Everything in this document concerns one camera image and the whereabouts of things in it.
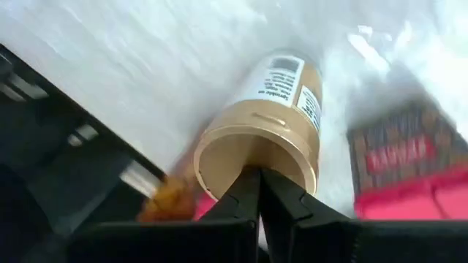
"red packaging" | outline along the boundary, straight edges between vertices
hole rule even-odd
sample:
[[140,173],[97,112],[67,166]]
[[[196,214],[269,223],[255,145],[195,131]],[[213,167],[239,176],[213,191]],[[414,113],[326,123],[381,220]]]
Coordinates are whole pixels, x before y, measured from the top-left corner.
[[434,105],[410,103],[348,140],[359,218],[468,218],[468,147]]

